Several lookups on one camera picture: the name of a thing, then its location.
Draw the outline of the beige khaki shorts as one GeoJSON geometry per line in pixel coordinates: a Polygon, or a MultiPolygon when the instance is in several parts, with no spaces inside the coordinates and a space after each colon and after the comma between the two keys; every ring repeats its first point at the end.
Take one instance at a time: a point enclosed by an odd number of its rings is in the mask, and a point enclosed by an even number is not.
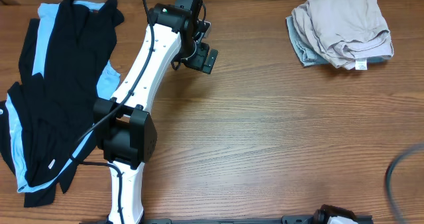
{"type": "Polygon", "coordinates": [[[300,41],[336,68],[351,70],[394,55],[378,0],[307,0],[291,17],[300,41]]]}

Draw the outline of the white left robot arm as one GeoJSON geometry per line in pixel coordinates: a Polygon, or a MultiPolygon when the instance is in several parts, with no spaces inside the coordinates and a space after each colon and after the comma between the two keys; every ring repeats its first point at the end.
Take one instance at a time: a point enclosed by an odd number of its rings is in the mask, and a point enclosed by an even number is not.
{"type": "Polygon", "coordinates": [[[156,92],[168,67],[210,74],[218,55],[203,42],[211,30],[199,17],[205,13],[203,0],[147,9],[144,41],[125,80],[109,99],[95,102],[93,134],[111,171],[108,223],[142,223],[142,174],[158,140],[151,117],[156,92]]]}

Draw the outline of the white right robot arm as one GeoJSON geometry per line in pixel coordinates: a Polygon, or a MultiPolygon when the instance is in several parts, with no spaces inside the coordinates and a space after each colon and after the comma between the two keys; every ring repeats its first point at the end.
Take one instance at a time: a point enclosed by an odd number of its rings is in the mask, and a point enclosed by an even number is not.
{"type": "Polygon", "coordinates": [[[313,214],[312,224],[358,224],[356,215],[347,209],[332,205],[322,205],[313,214]]]}

